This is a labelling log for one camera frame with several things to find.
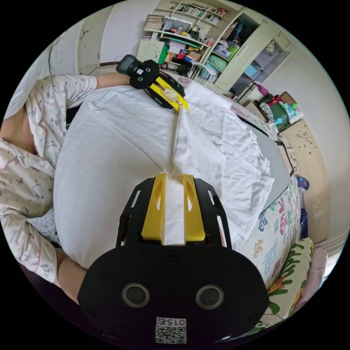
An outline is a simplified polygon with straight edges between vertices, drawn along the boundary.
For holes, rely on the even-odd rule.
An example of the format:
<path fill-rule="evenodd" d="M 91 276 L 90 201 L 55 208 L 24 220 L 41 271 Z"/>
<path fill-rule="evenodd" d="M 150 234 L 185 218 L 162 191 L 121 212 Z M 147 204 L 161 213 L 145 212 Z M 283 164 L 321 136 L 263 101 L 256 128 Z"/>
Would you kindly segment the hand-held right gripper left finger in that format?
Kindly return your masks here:
<path fill-rule="evenodd" d="M 146 241 L 164 241 L 166 215 L 166 174 L 158 174 L 153 185 L 142 229 Z"/>

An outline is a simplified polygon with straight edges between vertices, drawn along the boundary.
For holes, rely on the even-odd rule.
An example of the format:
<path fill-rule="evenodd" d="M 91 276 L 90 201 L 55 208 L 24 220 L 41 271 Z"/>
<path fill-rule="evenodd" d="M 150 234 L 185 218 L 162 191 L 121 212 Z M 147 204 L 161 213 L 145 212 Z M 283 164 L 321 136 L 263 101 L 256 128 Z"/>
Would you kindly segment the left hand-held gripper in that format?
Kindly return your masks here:
<path fill-rule="evenodd" d="M 177 112 L 180 107 L 188 110 L 184 88 L 170 75 L 160 71 L 156 62 L 132 59 L 129 77 L 132 87 L 144 90 L 162 108 L 174 109 Z"/>

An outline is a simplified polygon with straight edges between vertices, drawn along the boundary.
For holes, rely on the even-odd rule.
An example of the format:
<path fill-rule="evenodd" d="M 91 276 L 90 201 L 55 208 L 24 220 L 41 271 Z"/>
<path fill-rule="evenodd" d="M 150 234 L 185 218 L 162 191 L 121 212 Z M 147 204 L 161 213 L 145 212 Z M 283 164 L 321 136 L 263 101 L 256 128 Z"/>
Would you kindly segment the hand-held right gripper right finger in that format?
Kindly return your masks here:
<path fill-rule="evenodd" d="M 193 175 L 183 174 L 182 184 L 184 197 L 184 240 L 204 241 L 205 230 Z"/>

